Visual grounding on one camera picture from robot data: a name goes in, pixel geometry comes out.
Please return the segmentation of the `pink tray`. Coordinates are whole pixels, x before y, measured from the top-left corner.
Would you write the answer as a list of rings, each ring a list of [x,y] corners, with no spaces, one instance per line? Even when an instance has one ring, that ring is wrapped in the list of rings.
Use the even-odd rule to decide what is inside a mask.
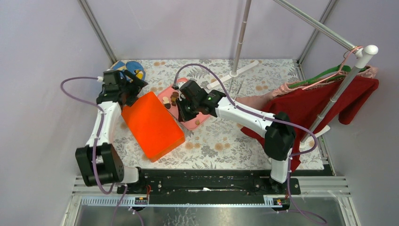
[[[164,105],[163,97],[168,97],[170,104]],[[180,90],[173,89],[172,85],[161,91],[158,94],[158,99],[167,111],[188,130],[195,130],[210,117],[210,115],[203,115],[201,112],[198,112],[194,117],[194,112],[190,111],[189,105],[185,102]],[[195,121],[200,121],[200,125],[196,125]]]

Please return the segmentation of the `orange box lid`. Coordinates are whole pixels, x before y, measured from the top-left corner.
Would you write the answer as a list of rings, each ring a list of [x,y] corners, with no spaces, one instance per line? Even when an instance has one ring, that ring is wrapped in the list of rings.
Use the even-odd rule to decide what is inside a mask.
[[[156,162],[185,142],[185,135],[154,92],[122,109],[122,118],[145,156]]]

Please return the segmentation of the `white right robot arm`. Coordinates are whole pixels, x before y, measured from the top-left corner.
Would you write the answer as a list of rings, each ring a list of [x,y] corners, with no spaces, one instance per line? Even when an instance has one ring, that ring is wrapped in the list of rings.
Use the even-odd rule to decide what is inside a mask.
[[[288,189],[288,157],[296,134],[285,113],[256,111],[218,90],[206,92],[193,80],[172,87],[180,94],[176,101],[179,122],[191,121],[201,113],[234,121],[263,137],[264,152],[271,159],[270,188],[276,194]]]

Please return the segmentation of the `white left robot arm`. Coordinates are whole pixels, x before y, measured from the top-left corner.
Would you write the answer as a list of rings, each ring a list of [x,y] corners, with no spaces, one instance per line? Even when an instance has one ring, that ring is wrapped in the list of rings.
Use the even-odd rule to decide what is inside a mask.
[[[92,134],[75,158],[86,186],[122,182],[124,166],[113,145],[116,122],[125,106],[132,106],[147,82],[129,70],[108,70],[100,78],[102,91]]]

